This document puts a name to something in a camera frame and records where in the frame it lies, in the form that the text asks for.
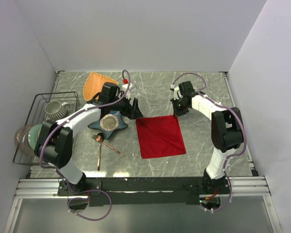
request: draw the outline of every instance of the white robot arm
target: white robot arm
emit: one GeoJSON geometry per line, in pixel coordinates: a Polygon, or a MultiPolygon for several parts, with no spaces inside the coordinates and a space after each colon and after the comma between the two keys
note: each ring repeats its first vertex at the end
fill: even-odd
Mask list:
{"type": "MultiPolygon", "coordinates": [[[[234,154],[243,142],[243,135],[238,122],[226,108],[219,107],[220,104],[214,101],[210,102],[205,93],[199,95],[195,92],[190,81],[180,83],[173,91],[174,97],[171,102],[176,117],[187,114],[189,108],[192,108],[211,120],[211,138],[215,147],[204,176],[209,176],[209,180],[212,181],[222,179],[225,175],[224,162],[226,158],[234,154]]],[[[241,120],[239,109],[232,108],[232,110],[241,120]]]]}
{"type": "MultiPolygon", "coordinates": [[[[128,84],[122,86],[124,93],[128,84]]],[[[130,84],[127,92],[134,91],[134,86],[130,84]]],[[[102,91],[93,97],[91,101],[85,104],[80,110],[56,122],[45,121],[42,125],[37,144],[35,146],[35,155],[40,157],[42,148],[45,146],[42,160],[54,167],[57,172],[65,177],[75,189],[83,190],[85,183],[85,174],[80,171],[71,160],[72,140],[73,138],[89,124],[100,120],[110,111],[119,111],[121,115],[129,119],[143,117],[138,107],[138,100],[134,98],[133,104],[130,104],[130,98],[118,97],[121,94],[119,87],[113,83],[105,83],[102,91]]]]}

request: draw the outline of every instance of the blue star-shaped dish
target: blue star-shaped dish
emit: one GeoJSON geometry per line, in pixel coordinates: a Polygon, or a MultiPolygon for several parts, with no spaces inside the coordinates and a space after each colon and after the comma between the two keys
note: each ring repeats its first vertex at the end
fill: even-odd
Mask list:
{"type": "Polygon", "coordinates": [[[102,119],[88,125],[90,129],[100,130],[105,139],[108,139],[115,130],[125,129],[128,127],[122,120],[120,112],[110,111],[102,119]]]}

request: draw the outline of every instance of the green plate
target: green plate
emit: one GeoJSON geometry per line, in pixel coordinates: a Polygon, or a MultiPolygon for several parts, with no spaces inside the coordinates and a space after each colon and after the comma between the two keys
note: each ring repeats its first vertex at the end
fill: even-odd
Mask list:
{"type": "Polygon", "coordinates": [[[41,127],[42,127],[42,124],[35,125],[30,129],[28,133],[28,142],[29,142],[30,147],[33,150],[35,148],[35,145],[38,142],[38,137],[39,137],[41,127]]]}

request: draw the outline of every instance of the red napkin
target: red napkin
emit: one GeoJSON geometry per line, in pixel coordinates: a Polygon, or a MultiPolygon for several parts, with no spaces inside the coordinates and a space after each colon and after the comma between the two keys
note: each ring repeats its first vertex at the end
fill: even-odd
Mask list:
{"type": "Polygon", "coordinates": [[[185,147],[178,122],[174,116],[136,119],[141,157],[160,158],[185,154],[185,147]]]}

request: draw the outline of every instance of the gray marble countertop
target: gray marble countertop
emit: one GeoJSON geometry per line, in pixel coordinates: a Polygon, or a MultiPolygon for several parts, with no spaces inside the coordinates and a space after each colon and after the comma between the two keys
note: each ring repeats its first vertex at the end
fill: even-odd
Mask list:
{"type": "MultiPolygon", "coordinates": [[[[122,83],[121,72],[100,72],[122,83]]],[[[136,81],[139,108],[144,117],[167,116],[173,114],[170,99],[171,82],[183,72],[132,72],[131,78],[136,81]]],[[[90,72],[62,72],[56,82],[56,92],[76,91],[83,99],[83,85],[90,72]]],[[[198,73],[205,77],[205,93],[223,105],[232,106],[223,73],[198,73]]],[[[187,75],[178,81],[191,81],[194,88],[203,86],[202,81],[193,75],[187,75]]],[[[135,120],[124,117],[128,128],[114,132],[108,144],[125,154],[118,155],[107,146],[102,145],[101,171],[97,171],[98,147],[91,136],[98,130],[84,129],[74,139],[72,160],[84,171],[87,177],[179,177],[202,176],[210,162],[213,145],[210,136],[210,120],[201,113],[190,112],[179,117],[179,124],[186,148],[186,154],[163,158],[142,159],[137,137],[135,120]]],[[[227,172],[230,176],[251,176],[247,154],[230,161],[227,172]]],[[[54,171],[32,167],[31,178],[58,177],[54,171]]]]}

